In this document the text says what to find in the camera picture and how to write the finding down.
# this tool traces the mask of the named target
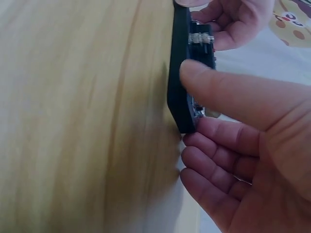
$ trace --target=electronic component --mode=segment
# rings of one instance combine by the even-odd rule
[[[182,86],[179,78],[180,65],[186,59],[193,59],[215,69],[213,43],[211,26],[192,21],[189,8],[174,1],[167,104],[181,134],[196,131],[197,120],[205,115],[205,108]]]

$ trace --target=wood grain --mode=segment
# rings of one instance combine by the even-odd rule
[[[0,1],[0,232],[188,233],[170,0]]]

